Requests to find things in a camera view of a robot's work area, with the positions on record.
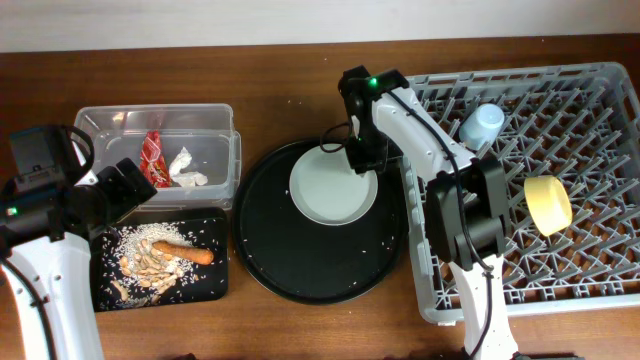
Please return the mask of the red snack wrapper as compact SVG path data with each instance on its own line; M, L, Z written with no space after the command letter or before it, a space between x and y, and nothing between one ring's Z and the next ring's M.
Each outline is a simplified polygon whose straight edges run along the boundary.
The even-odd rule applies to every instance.
M171 178L162 153L162 142L158 131L149 131L140 152L140 171L156 188L169 188Z

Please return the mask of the yellow bowl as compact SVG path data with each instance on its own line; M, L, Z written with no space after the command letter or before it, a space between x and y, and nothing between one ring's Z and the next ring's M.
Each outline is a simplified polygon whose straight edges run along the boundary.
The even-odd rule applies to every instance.
M571 225L571 203L565 187L558 178L526 178L524 193L530 216L543 236L549 236Z

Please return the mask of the pale grey plate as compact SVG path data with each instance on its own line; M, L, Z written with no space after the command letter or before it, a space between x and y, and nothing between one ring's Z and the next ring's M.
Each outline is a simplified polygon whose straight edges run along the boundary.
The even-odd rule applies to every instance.
M363 217L378 193L373 171L357 174L344 148L336 143L306 151L294 164L289 192L296 208L308 219L342 226Z

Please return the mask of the blue cup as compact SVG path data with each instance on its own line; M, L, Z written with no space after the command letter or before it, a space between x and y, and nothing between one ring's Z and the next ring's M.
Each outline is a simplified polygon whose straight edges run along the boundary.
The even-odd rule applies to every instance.
M495 104L483 104L462 123L459 130L461 142L477 151L486 143L492 144L505 121L504 112Z

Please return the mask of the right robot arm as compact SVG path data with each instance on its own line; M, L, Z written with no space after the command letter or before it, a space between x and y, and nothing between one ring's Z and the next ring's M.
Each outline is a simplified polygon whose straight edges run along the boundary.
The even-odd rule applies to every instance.
M372 75L364 66L338 82L348 115L346 156L358 174L381 172L395 147L426 185L426 237L452 273L471 359L514 359L503 294L504 252L511 234L505 172L452 139L421 105L397 70Z

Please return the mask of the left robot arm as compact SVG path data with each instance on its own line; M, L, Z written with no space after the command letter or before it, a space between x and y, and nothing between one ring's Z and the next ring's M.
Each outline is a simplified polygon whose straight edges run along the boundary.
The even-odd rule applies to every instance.
M156 193L125 158L77 185L53 183L1 205L1 269L28 359L100 359L91 242Z

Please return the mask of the orange carrot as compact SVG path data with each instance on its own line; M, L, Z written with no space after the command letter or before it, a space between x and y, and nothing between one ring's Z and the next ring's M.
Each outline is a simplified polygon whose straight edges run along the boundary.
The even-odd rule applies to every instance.
M214 261L214 254L209 249L181 246L166 241L156 241L152 247L172 256L189 260L199 265L210 265Z

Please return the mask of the nut and rice scraps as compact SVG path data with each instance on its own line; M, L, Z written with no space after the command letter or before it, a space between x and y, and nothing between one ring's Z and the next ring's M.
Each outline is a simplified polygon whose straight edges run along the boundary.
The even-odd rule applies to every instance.
M100 287L107 297L102 310L153 306L167 295L181 299L185 288L199 280L198 265L162 252L158 241L191 247L194 237L179 231L179 222L125 226L102 236L100 274L106 283Z

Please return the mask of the white tissue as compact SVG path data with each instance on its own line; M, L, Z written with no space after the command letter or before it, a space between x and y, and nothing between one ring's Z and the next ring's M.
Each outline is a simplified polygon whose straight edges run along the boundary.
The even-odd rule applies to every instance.
M191 165L192 155L183 147L178 155L169 165L169 176L171 180L180 187L198 187L208 183L208 177L201 172L187 171Z

